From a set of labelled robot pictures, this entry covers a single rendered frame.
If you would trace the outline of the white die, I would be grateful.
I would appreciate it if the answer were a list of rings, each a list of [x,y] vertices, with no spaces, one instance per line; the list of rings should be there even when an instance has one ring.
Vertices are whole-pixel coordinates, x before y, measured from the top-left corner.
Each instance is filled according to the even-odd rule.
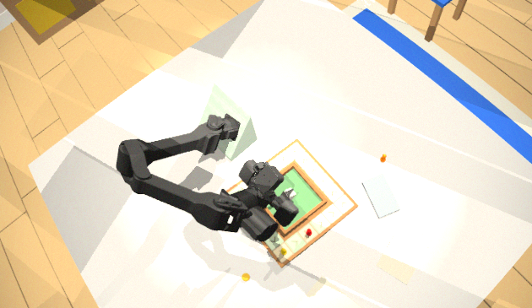
[[[289,191],[290,189],[285,190],[285,192]],[[290,200],[293,200],[295,196],[296,196],[296,193],[293,191],[293,193],[291,193],[291,195],[289,196]]]

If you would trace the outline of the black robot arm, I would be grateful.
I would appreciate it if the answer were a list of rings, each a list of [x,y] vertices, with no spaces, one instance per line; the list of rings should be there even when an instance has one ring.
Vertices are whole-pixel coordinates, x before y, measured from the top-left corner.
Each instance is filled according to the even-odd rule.
[[[190,213],[210,230],[235,232],[242,227],[254,240],[266,241],[278,229],[278,223],[260,206],[247,189],[229,194],[195,192],[184,186],[151,174],[152,162],[197,150],[213,154],[220,140],[236,141],[241,123],[225,113],[224,118],[209,114],[203,124],[192,132],[146,143],[139,138],[123,140],[117,152],[117,171],[133,192],[144,194]],[[268,162],[253,166],[256,178],[249,181],[260,197],[271,198],[284,181],[283,175]],[[257,206],[256,206],[257,205]],[[229,224],[232,216],[231,224]]]

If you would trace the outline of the orange board border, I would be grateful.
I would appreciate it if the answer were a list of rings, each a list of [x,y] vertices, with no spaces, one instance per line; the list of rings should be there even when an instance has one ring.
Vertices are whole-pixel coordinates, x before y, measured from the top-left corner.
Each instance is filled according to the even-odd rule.
[[[349,213],[351,213],[354,209],[356,209],[359,205],[349,196],[348,192],[326,171],[326,169],[318,162],[318,160],[307,150],[307,148],[298,140],[294,140],[292,143],[290,143],[289,145],[287,145],[285,148],[283,148],[282,150],[280,150],[276,155],[274,155],[273,157],[271,157],[270,159],[268,159],[266,162],[269,162],[271,161],[272,159],[274,159],[276,156],[278,156],[279,154],[281,154],[282,152],[284,152],[286,149],[288,149],[292,144],[294,144],[295,142],[298,142],[303,148],[304,150],[314,159],[314,161],[323,169],[323,171],[325,172],[325,174],[333,181],[333,183],[335,183],[341,190],[342,192],[351,200],[351,202],[355,205],[353,208],[351,208],[350,210],[346,211],[344,214],[342,214],[336,221],[334,221],[327,229],[325,229],[323,232],[321,232],[318,236],[316,236],[313,240],[311,240],[309,243],[307,243],[304,247],[302,247],[300,250],[298,250],[296,253],[294,253],[291,257],[289,257],[286,261],[284,261],[284,263],[281,263],[280,260],[277,258],[277,256],[269,249],[269,247],[267,246],[267,244],[264,242],[264,241],[261,241],[262,244],[264,245],[264,247],[267,249],[267,251],[269,251],[269,253],[272,255],[272,257],[274,258],[274,260],[281,266],[283,267],[286,263],[289,263],[290,261],[292,261],[295,257],[297,257],[300,253],[302,253],[304,250],[306,250],[310,245],[312,245],[313,243],[315,243],[318,239],[320,239],[323,235],[325,235],[328,231],[330,231],[340,220],[342,220],[344,217],[346,217]],[[322,195],[328,200],[326,204],[324,204],[318,211],[316,211],[315,213],[313,213],[310,217],[308,217],[306,220],[304,220],[301,224],[298,225],[298,227],[296,227],[294,230],[292,230],[290,233],[288,233],[287,235],[285,235],[281,230],[280,228],[278,227],[278,229],[276,230],[276,232],[278,234],[280,234],[280,236],[282,237],[282,239],[284,241],[288,240],[291,236],[293,236],[298,230],[300,230],[302,227],[304,227],[306,224],[308,224],[311,220],[313,220],[315,217],[317,217],[323,210],[325,210],[327,207],[329,207],[332,202],[330,201],[330,199],[323,193],[323,191],[321,191],[319,189],[319,187],[317,186],[317,184],[310,178],[310,176],[296,163],[296,161],[292,161],[290,164],[288,164],[285,168],[287,168],[289,165],[291,165],[292,163],[295,163],[296,166],[303,172],[303,174],[309,179],[309,181],[318,189],[319,192],[322,193]],[[284,169],[285,169],[284,168]],[[282,169],[282,170],[284,170]],[[281,171],[282,171],[281,170]],[[281,172],[280,171],[280,172]],[[226,192],[229,192],[231,191],[233,188],[235,188],[236,186],[238,186],[240,183],[242,183],[242,180],[240,180],[239,182],[237,182],[234,186],[232,186],[230,189],[228,189]]]

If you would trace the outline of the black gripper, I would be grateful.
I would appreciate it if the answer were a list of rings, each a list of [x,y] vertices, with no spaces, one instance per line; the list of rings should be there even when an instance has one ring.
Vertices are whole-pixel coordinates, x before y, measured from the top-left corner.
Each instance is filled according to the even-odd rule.
[[[254,175],[256,172],[253,169],[255,164],[256,162],[254,159],[250,159],[245,162],[238,174],[239,178],[247,186],[246,189],[252,192],[258,206],[261,208],[266,208],[268,205],[274,207],[277,210],[274,214],[274,217],[281,224],[281,226],[286,227],[290,225],[290,223],[299,213],[299,208],[293,202],[291,202],[289,198],[294,189],[290,189],[287,192],[282,192],[279,197],[276,195],[271,198],[260,197],[257,194],[258,189],[255,186],[250,186],[249,184],[249,181],[252,181],[254,178],[256,178]]]

